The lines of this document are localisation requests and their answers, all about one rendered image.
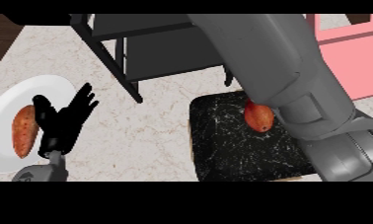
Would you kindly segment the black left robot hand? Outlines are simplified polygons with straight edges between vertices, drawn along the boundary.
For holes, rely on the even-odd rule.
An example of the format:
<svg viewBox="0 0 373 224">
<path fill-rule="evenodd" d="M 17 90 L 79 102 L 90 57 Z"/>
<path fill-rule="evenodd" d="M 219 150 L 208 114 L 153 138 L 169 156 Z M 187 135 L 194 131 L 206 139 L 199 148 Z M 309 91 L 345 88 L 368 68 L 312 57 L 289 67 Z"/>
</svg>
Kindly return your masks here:
<svg viewBox="0 0 373 224">
<path fill-rule="evenodd" d="M 32 98 L 35 107 L 35 121 L 44 132 L 38 155 L 48 159 L 51 152 L 69 153 L 82 125 L 98 102 L 93 100 L 91 85 L 85 83 L 79 88 L 69 104 L 59 111 L 51 106 L 45 96 Z"/>
</svg>

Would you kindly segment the dark grey tiered shelf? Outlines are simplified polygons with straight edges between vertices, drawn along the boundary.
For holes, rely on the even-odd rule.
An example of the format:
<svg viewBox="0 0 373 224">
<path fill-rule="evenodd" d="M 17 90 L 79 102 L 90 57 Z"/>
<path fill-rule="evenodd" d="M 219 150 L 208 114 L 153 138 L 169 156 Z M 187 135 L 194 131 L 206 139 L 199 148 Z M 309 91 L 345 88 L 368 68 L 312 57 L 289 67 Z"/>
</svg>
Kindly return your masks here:
<svg viewBox="0 0 373 224">
<path fill-rule="evenodd" d="M 187 14 L 72 14 L 69 25 L 134 101 L 138 82 L 222 66 L 224 85 L 233 75 Z"/>
</svg>

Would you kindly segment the black marble tray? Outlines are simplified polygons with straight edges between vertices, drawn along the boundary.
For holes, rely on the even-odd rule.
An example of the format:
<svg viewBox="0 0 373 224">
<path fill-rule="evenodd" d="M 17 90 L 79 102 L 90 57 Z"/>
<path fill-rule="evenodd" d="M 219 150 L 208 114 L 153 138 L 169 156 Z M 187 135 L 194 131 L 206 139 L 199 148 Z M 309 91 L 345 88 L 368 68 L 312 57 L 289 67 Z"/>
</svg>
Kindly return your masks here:
<svg viewBox="0 0 373 224">
<path fill-rule="evenodd" d="M 190 102 L 191 154 L 200 182 L 267 182 L 314 174 L 298 140 L 278 120 L 267 132 L 246 124 L 246 99 L 239 91 Z"/>
</svg>

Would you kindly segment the white round plate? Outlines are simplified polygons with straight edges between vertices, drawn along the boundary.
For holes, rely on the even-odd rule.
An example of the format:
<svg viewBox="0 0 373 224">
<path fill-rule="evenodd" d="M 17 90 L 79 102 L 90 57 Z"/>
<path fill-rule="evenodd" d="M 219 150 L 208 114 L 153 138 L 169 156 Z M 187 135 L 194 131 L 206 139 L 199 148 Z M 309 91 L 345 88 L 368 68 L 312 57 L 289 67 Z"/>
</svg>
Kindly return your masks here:
<svg viewBox="0 0 373 224">
<path fill-rule="evenodd" d="M 37 163 L 42 130 L 35 121 L 32 98 L 42 95 L 56 110 L 63 108 L 75 88 L 66 78 L 40 75 L 17 83 L 0 95 L 0 174 Z"/>
</svg>

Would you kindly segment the orange sweet potato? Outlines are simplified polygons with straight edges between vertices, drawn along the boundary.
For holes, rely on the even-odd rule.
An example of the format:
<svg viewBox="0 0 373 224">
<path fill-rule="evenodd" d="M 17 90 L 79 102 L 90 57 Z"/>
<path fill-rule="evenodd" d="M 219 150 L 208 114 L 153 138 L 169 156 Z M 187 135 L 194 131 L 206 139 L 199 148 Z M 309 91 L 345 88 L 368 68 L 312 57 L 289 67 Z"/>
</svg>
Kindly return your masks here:
<svg viewBox="0 0 373 224">
<path fill-rule="evenodd" d="M 35 121 L 35 106 L 26 105 L 17 111 L 11 122 L 11 143 L 13 150 L 23 159 L 32 150 L 40 126 Z"/>
</svg>

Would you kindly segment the pink box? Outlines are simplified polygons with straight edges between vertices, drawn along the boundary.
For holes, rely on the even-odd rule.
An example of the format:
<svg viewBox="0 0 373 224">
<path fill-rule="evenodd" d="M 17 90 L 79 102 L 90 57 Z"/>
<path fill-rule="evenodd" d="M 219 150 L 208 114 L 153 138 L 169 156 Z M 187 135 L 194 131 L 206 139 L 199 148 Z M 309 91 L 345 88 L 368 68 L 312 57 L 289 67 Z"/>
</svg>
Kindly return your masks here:
<svg viewBox="0 0 373 224">
<path fill-rule="evenodd" d="M 306 14 L 323 61 L 352 101 L 373 97 L 373 14 L 348 14 L 349 26 L 323 30 Z"/>
</svg>

